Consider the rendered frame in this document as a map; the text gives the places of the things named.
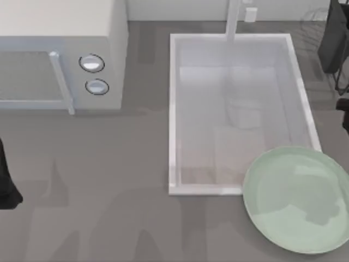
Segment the white sink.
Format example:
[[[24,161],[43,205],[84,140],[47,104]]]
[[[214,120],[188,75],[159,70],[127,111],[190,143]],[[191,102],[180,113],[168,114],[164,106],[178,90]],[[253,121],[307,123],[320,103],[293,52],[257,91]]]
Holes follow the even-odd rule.
[[[321,150],[287,33],[170,36],[169,194],[241,195],[278,147]]]

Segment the pale microwave oven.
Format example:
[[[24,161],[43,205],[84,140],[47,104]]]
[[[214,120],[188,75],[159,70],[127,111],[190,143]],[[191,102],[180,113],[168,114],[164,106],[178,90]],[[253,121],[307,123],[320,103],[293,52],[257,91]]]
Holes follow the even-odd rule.
[[[0,0],[0,110],[67,110],[49,52],[57,51],[77,110],[118,110],[128,47],[125,0]],[[79,58],[100,56],[89,73]],[[86,81],[109,85],[103,96]]]

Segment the small microwave knob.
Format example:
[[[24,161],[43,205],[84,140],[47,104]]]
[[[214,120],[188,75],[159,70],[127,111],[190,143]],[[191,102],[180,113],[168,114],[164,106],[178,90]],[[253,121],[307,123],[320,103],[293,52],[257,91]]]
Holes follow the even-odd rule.
[[[86,81],[85,89],[92,95],[103,96],[109,91],[109,85],[102,79]]]

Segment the large microwave knob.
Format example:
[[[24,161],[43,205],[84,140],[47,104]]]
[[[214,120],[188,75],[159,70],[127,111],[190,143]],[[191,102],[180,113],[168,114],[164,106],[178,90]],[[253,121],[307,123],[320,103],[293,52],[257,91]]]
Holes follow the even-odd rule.
[[[105,62],[100,56],[89,54],[79,58],[79,66],[89,73],[97,73],[104,69]]]

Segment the tall white tap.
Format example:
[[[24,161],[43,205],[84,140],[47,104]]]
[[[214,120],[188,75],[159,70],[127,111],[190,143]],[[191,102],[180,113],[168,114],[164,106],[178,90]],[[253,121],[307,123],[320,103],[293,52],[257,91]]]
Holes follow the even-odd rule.
[[[229,43],[232,43],[235,38],[241,3],[242,0],[228,0],[225,36]]]

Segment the pale green plate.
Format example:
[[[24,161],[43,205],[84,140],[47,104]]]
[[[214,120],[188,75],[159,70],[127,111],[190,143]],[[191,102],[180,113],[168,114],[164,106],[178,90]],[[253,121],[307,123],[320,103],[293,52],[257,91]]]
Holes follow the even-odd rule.
[[[243,201],[256,229],[285,250],[323,254],[349,242],[349,173],[322,152],[263,153],[246,172]]]

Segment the white wall socket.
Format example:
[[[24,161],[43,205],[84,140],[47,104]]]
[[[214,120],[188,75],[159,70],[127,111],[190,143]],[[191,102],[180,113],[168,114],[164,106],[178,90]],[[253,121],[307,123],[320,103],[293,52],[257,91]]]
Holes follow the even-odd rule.
[[[258,9],[256,7],[246,8],[244,21],[248,23],[255,22],[257,19],[257,11]]]

